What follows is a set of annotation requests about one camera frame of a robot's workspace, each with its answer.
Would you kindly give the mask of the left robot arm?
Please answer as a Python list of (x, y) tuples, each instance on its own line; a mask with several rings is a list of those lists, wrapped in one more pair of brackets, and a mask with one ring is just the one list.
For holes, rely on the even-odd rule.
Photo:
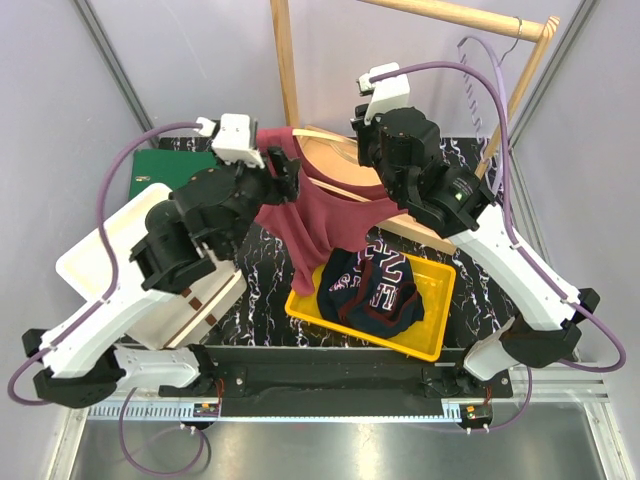
[(169, 192), (147, 213), (146, 233), (123, 266), (105, 226), (98, 226), (112, 272), (106, 291), (58, 327), (22, 336), (26, 363), (43, 366), (33, 377), (34, 405), (85, 408), (119, 389), (155, 389), (167, 397), (215, 393), (218, 368), (204, 346), (137, 350), (116, 342), (214, 273), (217, 262), (234, 259), (262, 206), (298, 198), (300, 161), (280, 147), (260, 158), (262, 167), (237, 161), (197, 171)]

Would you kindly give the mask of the white wooden storage box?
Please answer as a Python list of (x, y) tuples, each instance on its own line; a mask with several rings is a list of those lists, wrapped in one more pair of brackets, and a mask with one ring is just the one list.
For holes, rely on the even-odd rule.
[[(147, 213), (166, 200), (169, 192), (170, 188), (162, 183), (151, 184), (106, 220), (120, 280), (133, 266), (129, 261), (131, 248), (147, 233)], [(151, 350), (201, 343), (247, 288), (241, 270), (233, 262), (216, 260), (214, 264), (214, 272), (154, 307), (126, 334)], [(101, 295), (111, 281), (112, 268), (99, 233), (92, 231), (62, 255), (56, 262), (56, 272), (85, 300)]]

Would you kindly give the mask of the yellow plastic tray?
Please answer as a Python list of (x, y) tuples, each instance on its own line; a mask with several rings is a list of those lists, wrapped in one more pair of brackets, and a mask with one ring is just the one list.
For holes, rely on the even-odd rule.
[(409, 253), (405, 257), (410, 262), (417, 291), (420, 293), (425, 310), (424, 319), (415, 322), (404, 332), (390, 339), (383, 339), (358, 330), (330, 322), (321, 317), (317, 293), (325, 266), (321, 265), (313, 273), (314, 293), (301, 296), (294, 290), (285, 303), (288, 315), (309, 324), (349, 335), (380, 347), (386, 347), (427, 362), (435, 362), (441, 354), (446, 324), (456, 279), (456, 270)]

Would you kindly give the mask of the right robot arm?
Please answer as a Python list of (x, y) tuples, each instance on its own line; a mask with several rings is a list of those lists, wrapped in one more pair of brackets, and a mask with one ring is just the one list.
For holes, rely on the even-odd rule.
[(600, 302), (597, 292), (572, 286), (507, 232), (487, 182), (445, 162), (439, 127), (422, 112), (402, 107), (368, 118), (367, 109), (356, 106), (351, 121), (359, 164), (376, 171), (400, 209), (479, 263), (518, 310), (470, 347), (453, 374), (457, 390), (476, 396), (517, 364), (543, 368), (567, 358), (581, 337), (579, 323)]

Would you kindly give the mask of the navy tank top maroon trim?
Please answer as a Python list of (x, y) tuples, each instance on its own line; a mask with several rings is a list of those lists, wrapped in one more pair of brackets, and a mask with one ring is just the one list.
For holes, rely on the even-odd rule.
[(321, 275), (317, 305), (323, 319), (382, 339), (425, 315), (408, 258), (381, 241), (356, 253), (334, 249)]

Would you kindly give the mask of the green folder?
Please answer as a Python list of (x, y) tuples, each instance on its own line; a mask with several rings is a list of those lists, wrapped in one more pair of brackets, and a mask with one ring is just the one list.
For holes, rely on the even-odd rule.
[(175, 190), (197, 172), (218, 168), (218, 161), (211, 152), (139, 150), (133, 155), (128, 198), (133, 199), (153, 183), (162, 183)]

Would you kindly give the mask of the wooden clothes rack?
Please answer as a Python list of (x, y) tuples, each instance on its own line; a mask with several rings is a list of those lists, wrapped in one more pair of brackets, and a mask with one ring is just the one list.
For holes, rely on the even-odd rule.
[[(560, 19), (556, 16), (549, 17), (544, 24), (528, 20), (518, 22), (514, 17), (445, 1), (378, 1), (376, 4), (385, 8), (534, 43), (535, 47), (509, 99), (507, 105), (509, 117), (516, 113), (560, 23)], [(289, 3), (287, 1), (272, 1), (270, 6), (287, 124), (294, 128), (295, 133), (302, 136), (315, 136), (324, 142), (335, 141), (351, 145), (353, 143), (351, 140), (340, 135), (325, 131), (307, 131), (299, 127)], [(409, 219), (406, 215), (384, 221), (380, 227), (445, 254), (452, 255), (456, 251), (451, 242), (441, 239), (432, 230), (419, 226), (417, 222)]]

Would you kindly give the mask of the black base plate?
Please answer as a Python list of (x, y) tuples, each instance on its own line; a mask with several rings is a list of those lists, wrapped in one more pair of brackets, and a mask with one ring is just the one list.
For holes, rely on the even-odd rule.
[(222, 416), (235, 421), (451, 421), (456, 402), (506, 400), (509, 374), (488, 382), (379, 348), (203, 346), (222, 379)]

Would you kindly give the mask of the wooden clothes hanger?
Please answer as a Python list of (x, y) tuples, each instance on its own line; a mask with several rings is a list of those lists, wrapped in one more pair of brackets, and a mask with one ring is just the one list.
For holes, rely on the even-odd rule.
[(356, 202), (386, 198), (376, 172), (360, 166), (355, 140), (316, 127), (293, 128), (292, 136), (320, 175), (311, 182), (327, 193)]

